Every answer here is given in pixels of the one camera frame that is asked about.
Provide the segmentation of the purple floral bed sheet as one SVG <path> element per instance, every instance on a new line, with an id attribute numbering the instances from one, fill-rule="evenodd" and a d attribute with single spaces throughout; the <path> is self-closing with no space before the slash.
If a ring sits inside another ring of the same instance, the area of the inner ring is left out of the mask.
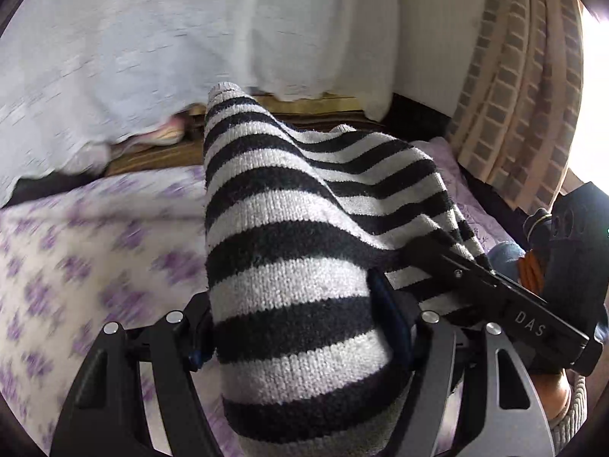
<path id="1" fill-rule="evenodd" d="M 410 145 L 435 162 L 487 257 L 507 235 L 470 213 L 448 144 Z M 199 165 L 100 179 L 2 211 L 1 394 L 42 452 L 105 323 L 145 326 L 210 291 L 205 196 Z"/>

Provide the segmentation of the black white striped sweater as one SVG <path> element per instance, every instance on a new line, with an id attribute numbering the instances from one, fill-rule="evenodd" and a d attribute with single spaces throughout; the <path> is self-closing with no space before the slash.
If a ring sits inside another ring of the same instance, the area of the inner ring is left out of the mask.
<path id="1" fill-rule="evenodd" d="M 486 265 L 435 162 L 370 132 L 318 164 L 279 149 L 204 172 L 204 239 L 226 419 L 249 456 L 371 456 L 393 431 L 406 381 L 371 313 L 367 274 L 473 310 L 403 255 L 430 235 Z"/>

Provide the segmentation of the beige brick pattern curtain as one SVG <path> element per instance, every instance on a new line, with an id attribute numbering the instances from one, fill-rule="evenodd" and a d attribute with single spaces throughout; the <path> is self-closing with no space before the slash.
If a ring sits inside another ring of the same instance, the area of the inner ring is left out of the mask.
<path id="1" fill-rule="evenodd" d="M 579 0 L 485 0 L 446 137 L 457 162 L 511 208 L 561 191 L 583 83 Z"/>

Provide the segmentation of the pink folded cloth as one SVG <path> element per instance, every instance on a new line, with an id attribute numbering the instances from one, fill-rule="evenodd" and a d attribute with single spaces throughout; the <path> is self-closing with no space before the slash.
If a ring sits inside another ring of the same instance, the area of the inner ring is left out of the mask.
<path id="1" fill-rule="evenodd" d="M 178 116 L 173 116 L 158 129 L 130 136 L 126 141 L 121 141 L 112 147 L 113 158 L 146 151 L 152 147 L 169 147 L 180 142 L 186 131 L 186 121 Z"/>

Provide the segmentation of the brown folded blankets stack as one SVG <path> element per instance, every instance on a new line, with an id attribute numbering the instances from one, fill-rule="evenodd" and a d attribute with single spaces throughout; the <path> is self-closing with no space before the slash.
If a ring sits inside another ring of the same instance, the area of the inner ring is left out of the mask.
<path id="1" fill-rule="evenodd" d="M 215 97 L 203 111 L 204 120 L 187 116 L 186 131 L 193 141 L 122 155 L 109 163 L 105 174 L 195 165 L 214 174 L 233 157 L 257 149 L 279 149 L 318 164 L 381 130 L 356 99 L 339 96 L 281 102 L 230 90 L 226 99 Z"/>

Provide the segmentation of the black garment under lace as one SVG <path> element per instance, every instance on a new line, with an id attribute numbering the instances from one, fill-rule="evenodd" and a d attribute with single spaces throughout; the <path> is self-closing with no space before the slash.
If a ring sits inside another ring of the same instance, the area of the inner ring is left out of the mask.
<path id="1" fill-rule="evenodd" d="M 41 179 L 19 179 L 3 208 L 45 197 L 67 193 L 100 179 L 92 173 L 66 174 L 52 172 Z"/>

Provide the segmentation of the blue jeans leg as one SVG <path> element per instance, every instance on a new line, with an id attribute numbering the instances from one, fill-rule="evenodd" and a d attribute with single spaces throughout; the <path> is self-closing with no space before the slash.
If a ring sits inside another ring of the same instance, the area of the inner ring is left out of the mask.
<path id="1" fill-rule="evenodd" d="M 487 253 L 487 257 L 496 272 L 515 283 L 520 281 L 518 260 L 525 257 L 525 251 L 517 243 L 498 243 Z"/>

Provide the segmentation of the white lace cover cloth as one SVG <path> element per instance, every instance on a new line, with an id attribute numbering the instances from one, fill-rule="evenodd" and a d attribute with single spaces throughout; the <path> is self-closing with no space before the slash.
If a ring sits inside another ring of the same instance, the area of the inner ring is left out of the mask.
<path id="1" fill-rule="evenodd" d="M 1 196 L 231 81 L 387 112 L 399 0 L 24 0 L 1 36 Z"/>

